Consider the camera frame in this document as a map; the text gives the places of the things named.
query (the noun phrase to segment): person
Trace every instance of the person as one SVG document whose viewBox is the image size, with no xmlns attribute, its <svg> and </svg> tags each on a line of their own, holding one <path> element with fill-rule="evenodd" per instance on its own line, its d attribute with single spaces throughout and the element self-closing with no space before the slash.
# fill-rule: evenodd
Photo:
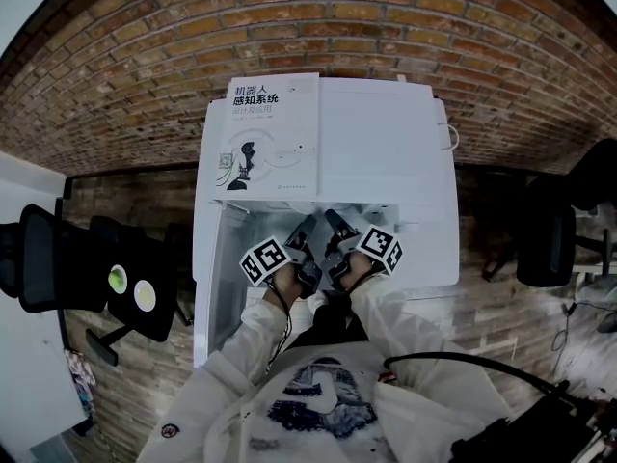
<svg viewBox="0 0 617 463">
<path fill-rule="evenodd" d="M 362 279 L 371 268 L 365 255 L 352 254 L 350 267 L 341 284 L 353 289 L 368 340 L 298 345 L 268 370 L 287 320 L 268 290 L 195 370 L 138 462 L 447 462 L 452 443 L 511 416 L 482 368 L 406 360 L 387 374 L 388 357 L 464 350 L 410 313 L 387 278 Z M 274 276 L 288 308 L 301 293 L 294 277 L 291 266 Z"/>
</svg>

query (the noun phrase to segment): red brick wall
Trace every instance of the red brick wall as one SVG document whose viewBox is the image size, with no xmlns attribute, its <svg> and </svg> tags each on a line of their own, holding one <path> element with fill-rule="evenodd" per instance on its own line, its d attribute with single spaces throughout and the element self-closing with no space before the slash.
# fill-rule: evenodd
<svg viewBox="0 0 617 463">
<path fill-rule="evenodd" d="M 563 171 L 617 137 L 617 53 L 556 1 L 93 0 L 0 95 L 0 150 L 69 175 L 195 161 L 233 76 L 404 73 L 456 161 Z"/>
</svg>

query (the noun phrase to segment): floor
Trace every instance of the floor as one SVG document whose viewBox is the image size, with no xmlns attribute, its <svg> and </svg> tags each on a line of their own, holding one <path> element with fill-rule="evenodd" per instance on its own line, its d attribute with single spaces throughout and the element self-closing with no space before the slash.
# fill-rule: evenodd
<svg viewBox="0 0 617 463">
<path fill-rule="evenodd" d="M 170 222 L 192 225 L 196 175 L 195 170 L 182 170 L 79 179 L 65 202 L 65 218 L 87 227 L 95 214 L 111 216 L 144 227 L 150 236 L 162 239 Z M 551 351 L 555 334 L 565 327 L 561 308 L 570 305 L 575 296 L 575 277 L 562 288 L 530 288 L 516 280 L 513 263 L 491 283 L 481 277 L 487 263 L 509 239 L 506 231 L 497 229 L 511 225 L 513 204 L 527 182 L 522 176 L 457 171 L 460 281 L 455 286 L 408 290 L 409 310 L 438 325 L 448 338 L 471 353 L 501 360 L 550 381 L 568 378 L 578 395 L 617 395 L 617 373 L 612 367 L 617 360 L 617 344 L 611 335 L 596 333 L 606 312 L 578 307 L 570 319 L 568 343 L 558 365 L 558 352 Z M 577 223 L 581 232 L 601 237 L 601 221 L 614 229 L 614 214 L 609 215 L 608 222 L 598 216 Z M 182 308 L 190 313 L 194 293 L 190 238 L 183 255 L 179 298 Z M 586 262 L 592 258 L 588 253 L 577 257 Z M 578 293 L 583 299 L 598 300 L 590 290 Z M 617 307 L 617 303 L 604 305 Z M 130 333 L 115 345 L 120 365 L 111 368 L 101 363 L 87 346 L 84 331 L 90 327 L 106 333 L 118 326 L 108 313 L 67 312 L 70 342 L 84 353 L 97 380 L 94 405 L 100 430 L 92 430 L 85 438 L 70 432 L 64 436 L 79 462 L 134 461 L 157 419 L 191 373 L 191 328 L 185 328 L 177 318 L 167 342 L 156 343 Z M 533 388 L 523 381 L 504 374 L 490 375 L 515 411 L 525 410 L 537 399 Z"/>
</svg>

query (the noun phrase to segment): white sleeve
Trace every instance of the white sleeve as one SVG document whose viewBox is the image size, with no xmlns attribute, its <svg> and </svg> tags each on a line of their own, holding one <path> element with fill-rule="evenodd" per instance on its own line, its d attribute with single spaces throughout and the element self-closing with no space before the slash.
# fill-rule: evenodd
<svg viewBox="0 0 617 463">
<path fill-rule="evenodd" d="M 154 427 L 138 463 L 202 463 L 208 429 L 218 415 L 261 382 L 286 323 L 285 314 L 265 300 L 248 307 L 223 349 L 213 352 L 182 387 Z"/>
<path fill-rule="evenodd" d="M 438 328 L 408 312 L 402 291 L 387 292 L 389 280 L 375 277 L 352 293 L 352 309 L 368 339 L 385 357 L 465 350 L 443 338 Z M 486 423 L 511 415 L 483 368 L 451 360 L 403 360 L 391 365 L 399 382 L 439 404 L 471 412 Z"/>
</svg>

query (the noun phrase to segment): white cable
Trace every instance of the white cable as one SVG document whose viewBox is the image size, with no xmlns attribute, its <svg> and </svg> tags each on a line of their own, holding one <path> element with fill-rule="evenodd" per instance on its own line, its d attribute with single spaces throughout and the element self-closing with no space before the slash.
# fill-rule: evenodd
<svg viewBox="0 0 617 463">
<path fill-rule="evenodd" d="M 459 147 L 459 142 L 461 141 L 461 136 L 459 135 L 459 131 L 454 128 L 452 125 L 450 125 L 449 123 L 438 123 L 437 126 L 440 125 L 445 125 L 447 128 L 454 130 L 454 133 L 456 134 L 456 142 L 454 143 L 454 146 L 450 146 L 449 148 L 441 148 L 441 150 L 456 150 Z"/>
</svg>

